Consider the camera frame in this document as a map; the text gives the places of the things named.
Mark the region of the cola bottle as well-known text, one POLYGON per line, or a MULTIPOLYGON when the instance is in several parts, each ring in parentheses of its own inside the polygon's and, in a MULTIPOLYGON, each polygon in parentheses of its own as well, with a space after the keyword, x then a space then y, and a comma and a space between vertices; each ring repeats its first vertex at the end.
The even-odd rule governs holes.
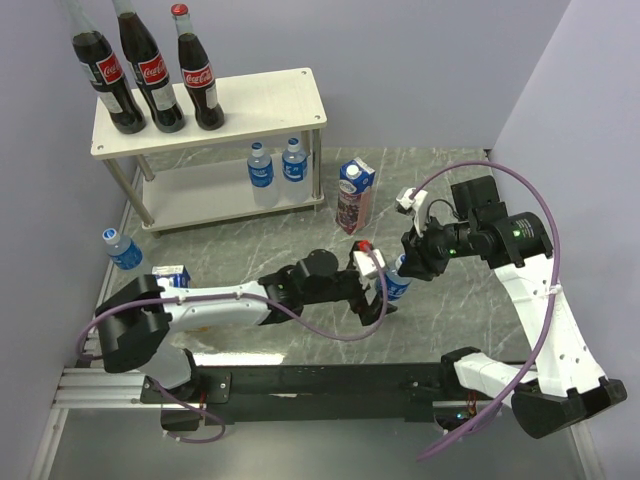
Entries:
POLYGON ((177 31, 181 75, 194 105, 196 122, 203 130, 216 130, 224 124, 225 117, 209 57, 194 31, 187 5, 177 3, 170 10, 177 31))
POLYGON ((170 75, 157 43, 131 1, 112 2, 117 16, 123 53, 143 95, 156 128, 175 133, 185 126, 170 75))
POLYGON ((106 108, 111 122, 123 134, 140 132, 146 121, 133 99, 124 70, 111 44, 78 1, 58 1, 69 26, 80 66, 106 108))

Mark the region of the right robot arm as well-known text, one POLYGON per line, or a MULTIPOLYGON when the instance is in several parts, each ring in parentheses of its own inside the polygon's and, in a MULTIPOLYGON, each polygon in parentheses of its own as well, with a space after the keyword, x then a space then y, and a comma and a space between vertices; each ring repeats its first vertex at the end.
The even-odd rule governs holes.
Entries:
POLYGON ((485 261, 513 303, 526 338, 546 339, 527 372, 504 399, 522 429, 543 438, 589 419, 627 398, 619 379, 608 377, 590 353, 562 287, 552 282, 553 247, 542 221, 531 212, 511 215, 487 175, 452 185, 457 222, 441 224, 427 195, 403 189, 399 212, 413 218, 402 236, 402 277, 431 281, 452 259, 485 261))

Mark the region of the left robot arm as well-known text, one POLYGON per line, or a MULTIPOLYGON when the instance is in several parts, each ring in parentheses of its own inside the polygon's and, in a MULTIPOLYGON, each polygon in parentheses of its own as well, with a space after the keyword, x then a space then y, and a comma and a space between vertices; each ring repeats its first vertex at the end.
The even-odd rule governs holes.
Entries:
POLYGON ((111 374, 138 370, 176 401, 189 401, 199 392, 200 378, 192 353, 174 346, 173 335, 298 321, 307 305, 340 301, 374 332, 397 310, 383 293, 367 296, 370 281, 386 270, 379 250, 356 244, 345 269, 333 253, 317 249, 293 265, 235 286, 178 288, 141 275, 95 311, 104 369, 111 374))

